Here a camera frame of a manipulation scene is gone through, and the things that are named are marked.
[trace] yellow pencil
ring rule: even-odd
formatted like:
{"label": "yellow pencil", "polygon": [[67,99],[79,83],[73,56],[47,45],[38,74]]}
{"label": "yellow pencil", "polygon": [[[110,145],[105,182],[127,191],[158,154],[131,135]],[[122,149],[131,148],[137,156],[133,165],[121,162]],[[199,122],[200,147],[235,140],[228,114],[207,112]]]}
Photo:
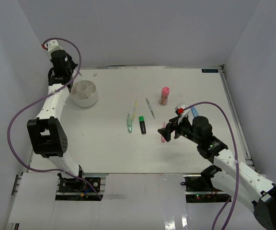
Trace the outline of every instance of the yellow pencil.
{"label": "yellow pencil", "polygon": [[135,100],[134,111],[133,111],[133,116],[132,116],[132,122],[134,121],[134,118],[135,118],[136,108],[137,108],[137,100]]}

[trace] black label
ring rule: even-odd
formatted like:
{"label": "black label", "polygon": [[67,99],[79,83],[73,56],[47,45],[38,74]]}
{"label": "black label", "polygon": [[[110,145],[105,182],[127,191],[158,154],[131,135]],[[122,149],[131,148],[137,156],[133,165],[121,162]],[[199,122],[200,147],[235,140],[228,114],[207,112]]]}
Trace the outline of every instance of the black label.
{"label": "black label", "polygon": [[217,69],[201,69],[202,73],[219,73]]}

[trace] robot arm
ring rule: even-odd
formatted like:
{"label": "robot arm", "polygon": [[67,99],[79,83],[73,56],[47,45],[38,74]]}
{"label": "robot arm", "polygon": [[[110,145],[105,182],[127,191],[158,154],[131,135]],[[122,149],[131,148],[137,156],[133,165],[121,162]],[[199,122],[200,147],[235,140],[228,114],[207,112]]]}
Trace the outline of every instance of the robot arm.
{"label": "robot arm", "polygon": [[[234,195],[236,183],[235,158],[222,141],[212,133],[212,126],[208,119],[197,116],[192,124],[188,120],[188,113],[183,113],[187,106],[184,104],[175,108],[175,118],[169,120],[165,128],[158,132],[166,139],[171,140],[171,133],[175,132],[174,138],[183,136],[198,144],[197,150],[200,155],[209,160],[213,165],[201,173],[213,187],[220,189],[230,196]],[[262,177],[243,162],[239,162],[240,186],[238,201],[251,210],[256,220],[266,229],[276,229],[276,184]]]}
{"label": "robot arm", "polygon": [[[59,45],[57,40],[52,40],[44,47],[51,55],[53,68],[48,74],[48,94],[52,96],[45,103],[35,119],[29,120],[27,129],[35,154],[48,159],[58,169],[69,172],[75,176],[83,177],[83,170],[67,152],[68,139],[59,122],[61,112],[72,85],[56,92],[57,89],[67,84],[72,79],[72,74],[77,64]],[[81,188],[82,181],[72,178],[66,173],[59,176],[73,188]]]}

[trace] green highlighter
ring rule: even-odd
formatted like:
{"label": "green highlighter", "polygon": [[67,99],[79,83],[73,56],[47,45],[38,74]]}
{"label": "green highlighter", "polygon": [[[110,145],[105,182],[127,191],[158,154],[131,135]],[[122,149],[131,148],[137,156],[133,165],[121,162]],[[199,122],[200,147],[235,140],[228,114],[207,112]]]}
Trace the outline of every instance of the green highlighter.
{"label": "green highlighter", "polygon": [[146,124],[144,123],[144,117],[143,116],[139,117],[139,124],[140,124],[141,133],[142,134],[146,134],[147,133],[147,131],[146,131]]}

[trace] pink cap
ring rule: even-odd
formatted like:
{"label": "pink cap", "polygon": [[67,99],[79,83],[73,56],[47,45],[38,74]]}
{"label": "pink cap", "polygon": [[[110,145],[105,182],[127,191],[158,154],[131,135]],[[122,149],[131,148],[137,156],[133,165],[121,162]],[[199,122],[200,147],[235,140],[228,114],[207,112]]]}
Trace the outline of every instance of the pink cap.
{"label": "pink cap", "polygon": [[165,97],[167,97],[169,93],[170,93],[169,87],[163,87],[163,89],[161,90],[161,94]]}

